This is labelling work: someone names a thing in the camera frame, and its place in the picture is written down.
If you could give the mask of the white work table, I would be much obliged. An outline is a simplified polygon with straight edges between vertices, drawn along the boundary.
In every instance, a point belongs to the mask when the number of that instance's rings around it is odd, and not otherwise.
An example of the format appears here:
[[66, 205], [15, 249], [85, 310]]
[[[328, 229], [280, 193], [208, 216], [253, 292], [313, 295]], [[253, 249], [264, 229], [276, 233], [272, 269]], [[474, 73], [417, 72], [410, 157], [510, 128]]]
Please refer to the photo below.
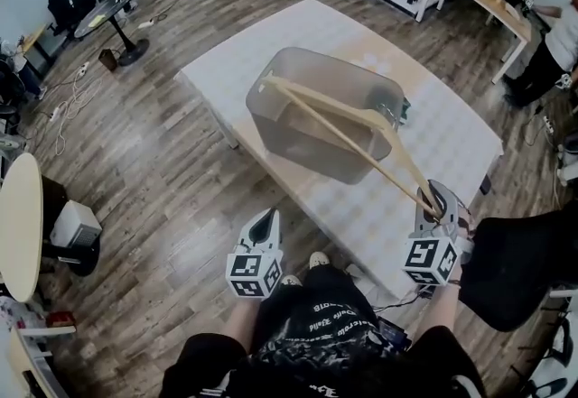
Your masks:
[[415, 203], [376, 171], [358, 184], [309, 171], [270, 153], [247, 109], [251, 86], [286, 47], [316, 51], [398, 83], [410, 102], [400, 138], [425, 177], [470, 203], [502, 142], [452, 89], [394, 44], [316, 0], [304, 0], [225, 40], [185, 66], [177, 79], [198, 93], [222, 132], [256, 159], [291, 199], [384, 290], [404, 298], [402, 271]]

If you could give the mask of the round beige pedestal table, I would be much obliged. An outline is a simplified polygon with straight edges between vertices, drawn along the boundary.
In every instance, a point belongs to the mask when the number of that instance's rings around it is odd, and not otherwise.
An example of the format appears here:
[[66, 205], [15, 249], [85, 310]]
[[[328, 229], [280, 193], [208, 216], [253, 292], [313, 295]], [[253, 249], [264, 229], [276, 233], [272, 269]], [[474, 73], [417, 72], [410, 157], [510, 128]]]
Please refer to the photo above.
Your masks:
[[57, 247], [50, 233], [65, 204], [66, 190], [41, 174], [30, 153], [19, 155], [0, 186], [0, 277], [9, 294], [29, 301], [37, 287], [43, 258], [66, 263], [78, 276], [98, 264], [100, 236], [90, 247]]

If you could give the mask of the red box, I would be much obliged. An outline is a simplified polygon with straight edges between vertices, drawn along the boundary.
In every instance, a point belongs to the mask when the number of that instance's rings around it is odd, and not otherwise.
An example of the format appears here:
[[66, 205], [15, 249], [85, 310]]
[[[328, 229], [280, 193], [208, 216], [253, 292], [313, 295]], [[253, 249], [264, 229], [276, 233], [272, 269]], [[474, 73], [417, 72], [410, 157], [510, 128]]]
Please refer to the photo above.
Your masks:
[[75, 327], [76, 320], [70, 311], [53, 311], [46, 315], [45, 324], [48, 328]]

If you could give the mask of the translucent grey plastic bin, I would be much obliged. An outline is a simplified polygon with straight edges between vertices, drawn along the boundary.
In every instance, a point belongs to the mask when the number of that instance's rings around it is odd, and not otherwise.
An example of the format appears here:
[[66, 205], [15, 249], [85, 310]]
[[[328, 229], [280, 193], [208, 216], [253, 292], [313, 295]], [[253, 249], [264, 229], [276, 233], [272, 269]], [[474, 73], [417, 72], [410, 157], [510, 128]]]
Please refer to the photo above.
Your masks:
[[371, 166], [343, 141], [263, 78], [287, 79], [360, 110], [375, 110], [398, 128], [404, 94], [392, 79], [344, 60], [303, 48], [281, 49], [265, 66], [246, 98], [265, 148], [306, 169], [352, 185]]

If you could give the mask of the person's black printed clothing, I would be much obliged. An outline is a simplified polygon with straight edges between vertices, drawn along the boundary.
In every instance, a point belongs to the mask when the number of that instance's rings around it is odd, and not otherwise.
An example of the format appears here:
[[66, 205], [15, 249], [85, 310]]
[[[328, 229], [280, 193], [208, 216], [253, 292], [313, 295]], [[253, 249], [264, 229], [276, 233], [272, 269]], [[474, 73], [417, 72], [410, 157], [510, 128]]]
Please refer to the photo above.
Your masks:
[[332, 264], [308, 270], [261, 301], [252, 345], [200, 333], [163, 376], [159, 398], [486, 398], [453, 331], [428, 330], [405, 352], [379, 331], [351, 278]]

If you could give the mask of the black waist device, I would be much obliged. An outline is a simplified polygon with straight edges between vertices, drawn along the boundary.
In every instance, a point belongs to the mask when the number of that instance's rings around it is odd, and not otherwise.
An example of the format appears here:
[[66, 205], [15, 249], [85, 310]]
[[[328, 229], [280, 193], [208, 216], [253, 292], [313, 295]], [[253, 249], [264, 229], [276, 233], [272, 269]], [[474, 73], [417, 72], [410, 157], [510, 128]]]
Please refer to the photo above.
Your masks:
[[412, 340], [407, 333], [396, 324], [387, 319], [378, 317], [380, 334], [387, 339], [397, 352], [405, 352], [412, 345]]

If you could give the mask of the person's left forearm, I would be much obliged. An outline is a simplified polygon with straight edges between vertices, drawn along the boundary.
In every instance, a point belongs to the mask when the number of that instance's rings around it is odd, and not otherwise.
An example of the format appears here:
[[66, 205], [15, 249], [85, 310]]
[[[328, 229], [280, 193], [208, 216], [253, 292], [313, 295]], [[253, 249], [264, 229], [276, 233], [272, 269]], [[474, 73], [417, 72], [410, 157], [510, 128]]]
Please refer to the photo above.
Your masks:
[[260, 305], [259, 299], [238, 299], [221, 330], [222, 335], [236, 340], [247, 353], [252, 345]]

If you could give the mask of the person's right hand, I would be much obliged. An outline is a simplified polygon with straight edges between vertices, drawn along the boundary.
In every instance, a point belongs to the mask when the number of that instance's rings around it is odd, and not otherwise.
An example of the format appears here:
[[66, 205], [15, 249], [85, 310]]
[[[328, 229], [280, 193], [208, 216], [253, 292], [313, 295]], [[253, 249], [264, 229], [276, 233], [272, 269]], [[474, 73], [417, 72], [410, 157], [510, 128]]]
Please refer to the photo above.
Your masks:
[[470, 252], [473, 247], [472, 241], [472, 216], [468, 209], [461, 208], [458, 217], [457, 244], [463, 252]]

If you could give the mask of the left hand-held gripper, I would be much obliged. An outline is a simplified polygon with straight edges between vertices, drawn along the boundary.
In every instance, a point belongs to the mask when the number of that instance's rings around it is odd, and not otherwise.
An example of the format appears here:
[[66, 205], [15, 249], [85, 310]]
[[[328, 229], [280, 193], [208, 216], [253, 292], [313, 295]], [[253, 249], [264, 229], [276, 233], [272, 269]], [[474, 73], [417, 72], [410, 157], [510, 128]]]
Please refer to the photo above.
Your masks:
[[228, 286], [237, 297], [265, 300], [272, 294], [282, 279], [280, 243], [281, 216], [276, 208], [259, 212], [242, 227], [226, 266]]

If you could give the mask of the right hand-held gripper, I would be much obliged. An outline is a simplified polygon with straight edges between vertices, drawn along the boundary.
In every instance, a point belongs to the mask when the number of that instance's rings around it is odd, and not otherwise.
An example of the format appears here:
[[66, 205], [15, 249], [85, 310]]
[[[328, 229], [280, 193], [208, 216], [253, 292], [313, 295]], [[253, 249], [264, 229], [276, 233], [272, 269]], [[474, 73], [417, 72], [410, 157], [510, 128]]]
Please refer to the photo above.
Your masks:
[[[437, 180], [429, 180], [429, 185], [443, 214], [435, 219], [422, 206], [416, 206], [415, 232], [406, 241], [403, 272], [418, 285], [444, 286], [453, 270], [469, 260], [474, 243], [458, 226], [459, 198]], [[417, 196], [433, 208], [421, 188]]]

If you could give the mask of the person's right forearm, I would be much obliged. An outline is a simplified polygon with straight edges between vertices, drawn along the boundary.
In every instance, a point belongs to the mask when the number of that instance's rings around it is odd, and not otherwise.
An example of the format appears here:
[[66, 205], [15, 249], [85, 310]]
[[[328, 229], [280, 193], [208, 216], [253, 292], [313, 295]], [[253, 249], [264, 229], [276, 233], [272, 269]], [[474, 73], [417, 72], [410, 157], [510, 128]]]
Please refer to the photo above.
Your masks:
[[437, 287], [416, 330], [415, 341], [435, 327], [442, 326], [453, 331], [461, 288], [461, 275], [462, 268], [458, 264], [452, 271], [450, 281], [444, 286]]

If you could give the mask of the dark oval pedestal table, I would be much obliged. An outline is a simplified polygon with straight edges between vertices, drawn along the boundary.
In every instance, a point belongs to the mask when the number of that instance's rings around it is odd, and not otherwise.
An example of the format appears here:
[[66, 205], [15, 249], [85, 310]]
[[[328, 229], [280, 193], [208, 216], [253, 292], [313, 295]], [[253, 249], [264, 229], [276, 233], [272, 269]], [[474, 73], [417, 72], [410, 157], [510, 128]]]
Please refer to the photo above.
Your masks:
[[[93, 10], [80, 21], [74, 32], [74, 37], [76, 39], [83, 39], [85, 36], [96, 31], [96, 29], [101, 27], [105, 22], [111, 23], [125, 46], [125, 49], [120, 52], [117, 60], [121, 67], [127, 67], [143, 57], [150, 45], [150, 42], [147, 39], [140, 39], [137, 42], [132, 42], [118, 24], [116, 15], [123, 10], [124, 6], [127, 5], [129, 1], [130, 0], [104, 0], [103, 2], [98, 3]], [[105, 15], [105, 19], [96, 28], [89, 28], [90, 21], [98, 14]]]

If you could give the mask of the white desktop computer tower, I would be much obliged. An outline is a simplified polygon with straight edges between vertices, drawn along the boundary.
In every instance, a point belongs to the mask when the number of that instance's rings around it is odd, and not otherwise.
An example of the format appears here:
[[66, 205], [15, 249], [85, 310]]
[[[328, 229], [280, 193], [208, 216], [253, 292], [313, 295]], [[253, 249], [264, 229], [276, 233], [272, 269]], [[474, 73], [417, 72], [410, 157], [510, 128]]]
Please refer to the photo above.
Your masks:
[[98, 240], [101, 232], [102, 227], [92, 210], [69, 200], [55, 221], [50, 241], [57, 247], [90, 247]]

